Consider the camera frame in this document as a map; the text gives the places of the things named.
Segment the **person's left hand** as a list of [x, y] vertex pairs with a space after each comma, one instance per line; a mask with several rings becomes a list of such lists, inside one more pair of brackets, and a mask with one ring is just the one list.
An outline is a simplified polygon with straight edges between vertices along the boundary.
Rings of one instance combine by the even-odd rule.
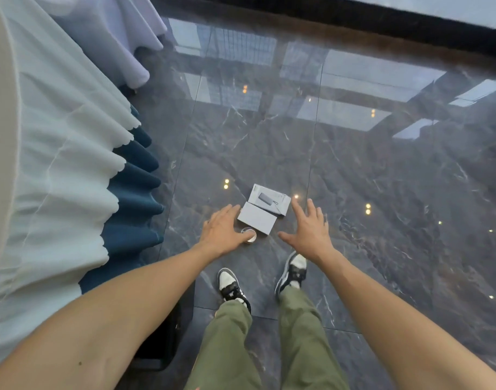
[[204, 222], [200, 240], [193, 250], [196, 250], [207, 264], [240, 246], [235, 242], [235, 234], [240, 232], [234, 229], [240, 209], [239, 204], [228, 204]]

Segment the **person's right hand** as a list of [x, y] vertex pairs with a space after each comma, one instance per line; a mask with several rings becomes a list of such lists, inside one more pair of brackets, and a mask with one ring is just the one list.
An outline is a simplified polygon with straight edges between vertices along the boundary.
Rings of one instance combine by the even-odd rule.
[[329, 229], [323, 229], [323, 212], [320, 207], [316, 207], [318, 221], [308, 220], [307, 202], [306, 210], [303, 210], [296, 197], [291, 198], [291, 206], [296, 217], [297, 228], [295, 233], [299, 233], [300, 247], [292, 247], [297, 253], [317, 265], [333, 256], [335, 248], [329, 236]]

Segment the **person's left forearm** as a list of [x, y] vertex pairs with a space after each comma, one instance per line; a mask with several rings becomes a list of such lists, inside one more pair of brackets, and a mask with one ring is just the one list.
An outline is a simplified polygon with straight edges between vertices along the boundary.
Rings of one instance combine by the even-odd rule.
[[198, 243], [75, 299], [0, 364], [0, 390], [113, 390], [142, 342], [219, 256]]

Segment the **person's right forearm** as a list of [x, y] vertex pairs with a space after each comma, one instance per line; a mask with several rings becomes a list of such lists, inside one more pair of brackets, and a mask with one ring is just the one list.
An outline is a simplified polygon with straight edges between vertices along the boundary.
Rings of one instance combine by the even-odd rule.
[[496, 372], [333, 247], [316, 262], [400, 390], [496, 390]]

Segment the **plain white box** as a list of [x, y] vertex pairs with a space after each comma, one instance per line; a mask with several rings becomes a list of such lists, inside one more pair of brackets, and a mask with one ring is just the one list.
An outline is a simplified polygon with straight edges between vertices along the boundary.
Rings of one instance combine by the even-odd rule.
[[239, 222], [246, 224], [266, 236], [270, 235], [276, 220], [277, 216], [260, 209], [249, 202], [245, 202], [238, 215]]

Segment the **person's right shoe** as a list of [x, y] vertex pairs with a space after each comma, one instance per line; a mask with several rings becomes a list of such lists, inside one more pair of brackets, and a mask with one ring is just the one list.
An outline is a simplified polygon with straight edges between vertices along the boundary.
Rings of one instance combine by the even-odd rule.
[[293, 251], [288, 257], [283, 273], [276, 284], [276, 299], [279, 299], [281, 292], [286, 287], [292, 287], [300, 290], [306, 275], [307, 259], [303, 255], [297, 253], [297, 251]]

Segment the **person's shoe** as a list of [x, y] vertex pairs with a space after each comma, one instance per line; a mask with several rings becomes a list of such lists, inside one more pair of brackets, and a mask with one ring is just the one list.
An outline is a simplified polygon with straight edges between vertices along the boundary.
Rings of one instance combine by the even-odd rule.
[[292, 287], [300, 290], [306, 275], [307, 259], [303, 255], [297, 253], [297, 251], [293, 251], [288, 257], [283, 273], [276, 284], [276, 299], [279, 299], [281, 292], [286, 287]]
[[217, 274], [218, 290], [224, 302], [238, 301], [252, 313], [251, 304], [240, 287], [235, 273], [229, 268], [222, 268]]

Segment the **white box with device picture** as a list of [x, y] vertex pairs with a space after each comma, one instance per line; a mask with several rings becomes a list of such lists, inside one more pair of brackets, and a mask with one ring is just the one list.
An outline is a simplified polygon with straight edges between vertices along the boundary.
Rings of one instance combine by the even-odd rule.
[[248, 203], [266, 210], [275, 216], [286, 216], [291, 203], [291, 197], [255, 183], [251, 190]]

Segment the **person's left shoe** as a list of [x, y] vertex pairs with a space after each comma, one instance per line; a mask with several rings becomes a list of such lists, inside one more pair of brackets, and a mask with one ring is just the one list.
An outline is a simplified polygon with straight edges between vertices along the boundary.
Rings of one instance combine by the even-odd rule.
[[222, 268], [217, 274], [218, 290], [224, 302], [238, 301], [252, 313], [251, 304], [240, 287], [235, 273], [229, 268]]

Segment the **person's right trouser leg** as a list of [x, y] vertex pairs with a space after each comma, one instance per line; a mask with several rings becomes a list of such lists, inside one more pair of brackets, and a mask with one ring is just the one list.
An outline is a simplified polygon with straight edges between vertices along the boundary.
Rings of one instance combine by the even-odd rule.
[[282, 390], [350, 390], [313, 303], [299, 288], [279, 294]]

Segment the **person's left trouser leg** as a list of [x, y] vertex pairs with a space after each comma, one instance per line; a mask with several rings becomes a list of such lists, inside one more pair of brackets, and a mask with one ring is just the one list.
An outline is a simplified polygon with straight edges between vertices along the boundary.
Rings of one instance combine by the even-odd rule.
[[260, 390], [262, 381], [245, 348], [252, 316], [239, 300], [224, 302], [206, 327], [185, 390]]

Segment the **blue pleated table skirt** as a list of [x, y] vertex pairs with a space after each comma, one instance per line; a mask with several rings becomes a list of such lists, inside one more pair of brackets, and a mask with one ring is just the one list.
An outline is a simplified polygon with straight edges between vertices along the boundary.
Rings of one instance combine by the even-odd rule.
[[124, 169], [110, 179], [108, 190], [118, 199], [117, 212], [105, 222], [101, 237], [108, 252], [108, 261], [89, 270], [80, 280], [82, 294], [115, 277], [145, 265], [141, 253], [163, 242], [162, 235], [152, 229], [154, 216], [164, 206], [153, 197], [161, 185], [155, 176], [159, 162], [149, 151], [151, 137], [141, 128], [130, 131], [133, 140], [113, 152], [126, 163]]

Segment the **black object under table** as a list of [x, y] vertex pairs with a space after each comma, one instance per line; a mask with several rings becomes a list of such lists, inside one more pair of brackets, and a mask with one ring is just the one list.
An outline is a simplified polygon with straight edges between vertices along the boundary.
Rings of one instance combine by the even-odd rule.
[[165, 320], [136, 351], [130, 369], [163, 371], [170, 365], [193, 319], [194, 291], [195, 282], [192, 282]]

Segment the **white scalloped tablecloth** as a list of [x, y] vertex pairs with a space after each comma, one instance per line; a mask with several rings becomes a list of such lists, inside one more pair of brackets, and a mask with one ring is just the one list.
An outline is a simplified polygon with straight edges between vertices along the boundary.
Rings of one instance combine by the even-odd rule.
[[0, 230], [0, 363], [81, 296], [109, 259], [101, 236], [119, 208], [108, 190], [125, 168], [113, 150], [140, 126], [130, 103], [35, 0], [0, 0], [16, 97], [13, 180]]

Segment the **plain white draped tablecloth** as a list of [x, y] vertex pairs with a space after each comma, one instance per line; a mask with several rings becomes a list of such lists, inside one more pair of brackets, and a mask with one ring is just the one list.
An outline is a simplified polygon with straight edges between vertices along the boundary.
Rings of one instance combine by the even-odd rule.
[[35, 0], [117, 87], [138, 89], [150, 78], [139, 47], [160, 51], [167, 26], [150, 0]]

